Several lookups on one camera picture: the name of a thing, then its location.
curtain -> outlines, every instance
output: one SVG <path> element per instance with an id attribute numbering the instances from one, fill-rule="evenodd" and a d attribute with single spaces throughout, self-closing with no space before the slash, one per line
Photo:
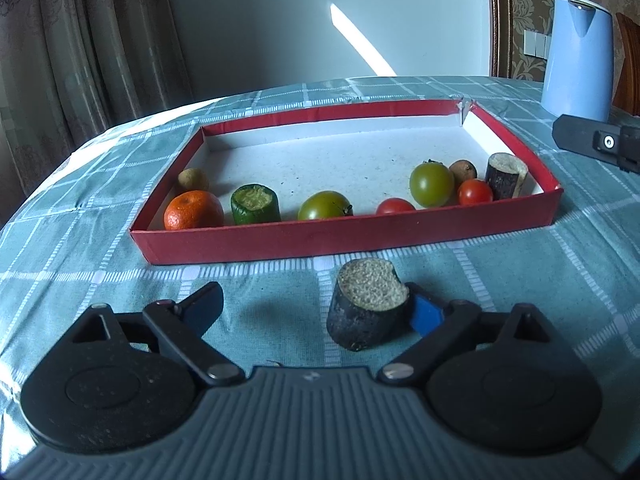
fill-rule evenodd
<path id="1" fill-rule="evenodd" d="M 25 196 L 109 127 L 191 101 L 168 0 L 0 0 L 0 136 Z"/>

gray ribbed plastic base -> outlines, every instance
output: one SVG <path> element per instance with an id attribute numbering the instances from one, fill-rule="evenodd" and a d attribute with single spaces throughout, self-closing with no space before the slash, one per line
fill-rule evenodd
<path id="1" fill-rule="evenodd" d="M 609 480 L 585 449 L 542 458 L 475 448 L 417 392 L 366 368 L 256 368 L 207 392 L 178 431 L 138 450 L 78 456 L 38 446 L 9 480 Z"/>

orange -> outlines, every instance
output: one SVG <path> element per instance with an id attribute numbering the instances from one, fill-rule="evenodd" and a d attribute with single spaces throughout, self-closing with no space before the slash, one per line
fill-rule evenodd
<path id="1" fill-rule="evenodd" d="M 167 230 L 220 227 L 225 222 L 220 200 L 208 191 L 187 191 L 169 202 L 164 210 Z"/>

table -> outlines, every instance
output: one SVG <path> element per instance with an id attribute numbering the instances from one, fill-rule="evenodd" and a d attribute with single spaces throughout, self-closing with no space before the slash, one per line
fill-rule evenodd
<path id="1" fill-rule="evenodd" d="M 380 251 L 403 281 L 443 298 L 506 312 L 536 304 L 604 391 L 591 448 L 617 469 L 640 443 L 640 175 L 558 150 L 542 86 L 487 77 L 355 78 L 276 88 L 171 110 L 91 140 L 36 190 L 0 233 L 0 467 L 33 447 L 20 386 L 91 303 L 133 312 L 220 282 L 225 310 L 204 339 L 250 372 L 287 366 L 384 364 L 414 341 L 350 353 L 324 321 L 339 267 L 361 254 L 152 267 L 128 228 L 155 183 L 202 124 L 292 108 L 467 97 L 500 117 L 548 165 L 564 193 L 547 228 Z M 615 111 L 612 120 L 640 125 Z"/>

electric kettle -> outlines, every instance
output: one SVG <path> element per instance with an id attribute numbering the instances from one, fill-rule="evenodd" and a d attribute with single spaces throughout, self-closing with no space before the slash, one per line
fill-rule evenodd
<path id="1" fill-rule="evenodd" d="M 542 107 L 606 123 L 613 94 L 613 20 L 589 0 L 556 0 Z"/>

